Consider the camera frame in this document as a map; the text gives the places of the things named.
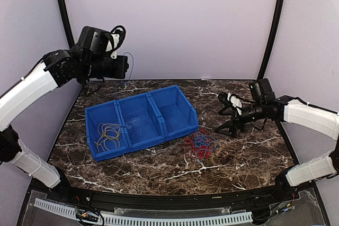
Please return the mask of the blue three-compartment plastic bin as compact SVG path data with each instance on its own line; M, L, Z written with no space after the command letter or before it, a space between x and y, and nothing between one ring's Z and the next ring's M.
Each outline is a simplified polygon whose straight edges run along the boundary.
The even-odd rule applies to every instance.
M199 129L197 112L177 85L88 107L85 121L95 161L150 148Z

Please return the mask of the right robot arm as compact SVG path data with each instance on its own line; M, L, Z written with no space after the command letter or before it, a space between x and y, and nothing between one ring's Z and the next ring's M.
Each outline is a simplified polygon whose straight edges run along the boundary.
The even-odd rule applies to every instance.
M229 116L230 119L217 127L216 133L236 137L246 123L272 120L296 125L316 133L318 137L338 141L338 112L312 105L299 97L275 98L274 94L269 94L268 97L244 100L236 94L220 93L218 100L223 104L219 115ZM335 147L283 171L276 178L277 185L271 188L270 197L281 202L290 194L291 187L337 175L338 147Z

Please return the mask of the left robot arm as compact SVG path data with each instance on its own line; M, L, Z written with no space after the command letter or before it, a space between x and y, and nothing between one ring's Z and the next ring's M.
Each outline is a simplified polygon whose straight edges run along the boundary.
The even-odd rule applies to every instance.
M64 172L30 150L11 123L46 94L76 79L84 85L89 79L124 79L128 57L97 53L74 46L44 55L37 64L1 95L1 162L10 162L42 182L64 203L75 198Z

